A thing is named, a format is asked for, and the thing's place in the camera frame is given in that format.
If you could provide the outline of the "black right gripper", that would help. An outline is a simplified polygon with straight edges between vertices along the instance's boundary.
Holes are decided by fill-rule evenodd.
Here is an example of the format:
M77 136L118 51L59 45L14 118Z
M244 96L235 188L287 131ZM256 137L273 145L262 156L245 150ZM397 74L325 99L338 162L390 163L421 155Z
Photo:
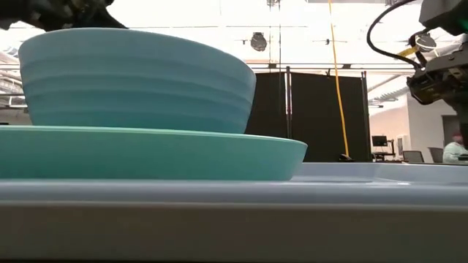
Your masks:
M417 69L407 78L414 99L427 105L445 96L467 90L467 54L450 54L430 60L424 69ZM464 146L468 143L468 107L457 103L455 111Z

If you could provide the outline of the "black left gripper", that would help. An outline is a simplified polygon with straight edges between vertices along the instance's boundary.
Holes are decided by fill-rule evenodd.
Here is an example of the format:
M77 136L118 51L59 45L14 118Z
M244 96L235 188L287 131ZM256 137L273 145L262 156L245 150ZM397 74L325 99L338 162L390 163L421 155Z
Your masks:
M80 27L126 28L108 11L114 0L1 0L1 29L13 23L53 31L72 26L80 17Z

